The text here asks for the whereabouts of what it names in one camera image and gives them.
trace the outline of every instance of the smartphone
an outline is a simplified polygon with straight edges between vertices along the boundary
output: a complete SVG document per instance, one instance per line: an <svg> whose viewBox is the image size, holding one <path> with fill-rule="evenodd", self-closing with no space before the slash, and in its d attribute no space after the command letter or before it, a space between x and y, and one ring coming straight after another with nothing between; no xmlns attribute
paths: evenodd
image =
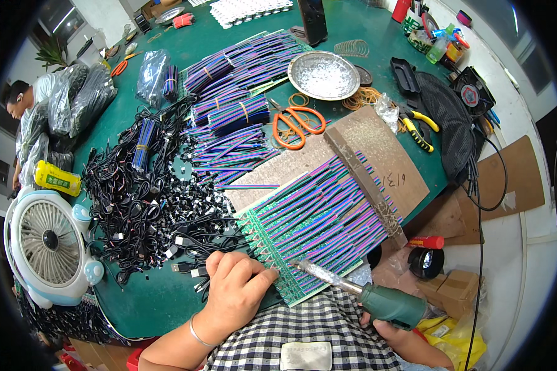
<svg viewBox="0 0 557 371"><path fill-rule="evenodd" d="M310 46L316 46L328 39L326 17L322 0L297 0L304 21L305 34Z"/></svg>

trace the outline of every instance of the silver bracelet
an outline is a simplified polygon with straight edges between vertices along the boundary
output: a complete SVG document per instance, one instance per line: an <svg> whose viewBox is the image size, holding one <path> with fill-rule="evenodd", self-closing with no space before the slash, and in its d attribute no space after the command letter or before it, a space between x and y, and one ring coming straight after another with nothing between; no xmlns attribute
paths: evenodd
<svg viewBox="0 0 557 371"><path fill-rule="evenodd" d="M196 332L194 331L194 327L192 326L192 320L194 319L194 316L199 314L200 312L196 312L194 313L191 317L190 317L190 332L192 332L192 336L194 336L196 338L196 340L198 340L202 345L206 345L207 347L216 347L217 345L212 345L212 344L207 344L205 342L203 342L198 335L196 335Z"/></svg>

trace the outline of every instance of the yellow pliers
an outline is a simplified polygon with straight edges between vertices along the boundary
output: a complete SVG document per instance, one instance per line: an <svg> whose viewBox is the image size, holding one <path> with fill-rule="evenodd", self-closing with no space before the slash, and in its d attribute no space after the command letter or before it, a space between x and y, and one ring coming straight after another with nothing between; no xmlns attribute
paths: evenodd
<svg viewBox="0 0 557 371"><path fill-rule="evenodd" d="M406 126L406 129L410 132L410 135L413 136L415 142L426 152L433 152L433 146L430 143L427 143L417 128L415 128L415 124L410 120L411 118L422 120L427 125L429 125L433 131L439 132L439 126L431 120L431 118L423 115L420 112L416 112L407 108L400 107L399 117Z"/></svg>

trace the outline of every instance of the red wire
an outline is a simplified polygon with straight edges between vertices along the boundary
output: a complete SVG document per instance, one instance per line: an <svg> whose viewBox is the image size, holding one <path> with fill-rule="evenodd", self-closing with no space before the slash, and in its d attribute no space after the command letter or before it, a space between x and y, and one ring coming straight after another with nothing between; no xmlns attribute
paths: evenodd
<svg viewBox="0 0 557 371"><path fill-rule="evenodd" d="M175 17L173 19L173 26L175 28L180 28L183 26L190 26L193 23L194 20L194 16L192 15L192 13L186 13L184 15L181 15L179 17Z"/></svg>

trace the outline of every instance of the electric fan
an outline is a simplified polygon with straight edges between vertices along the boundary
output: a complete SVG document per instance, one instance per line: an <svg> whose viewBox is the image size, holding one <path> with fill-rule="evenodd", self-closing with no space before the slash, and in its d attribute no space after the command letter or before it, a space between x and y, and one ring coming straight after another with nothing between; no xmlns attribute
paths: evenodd
<svg viewBox="0 0 557 371"><path fill-rule="evenodd" d="M91 218L54 190L21 189L4 220L11 269L29 296L45 309L75 306L87 287L103 278L103 264L85 251L82 235Z"/></svg>
<svg viewBox="0 0 557 371"><path fill-rule="evenodd" d="M484 80L472 67L466 67L450 85L473 119L495 106L495 98Z"/></svg>

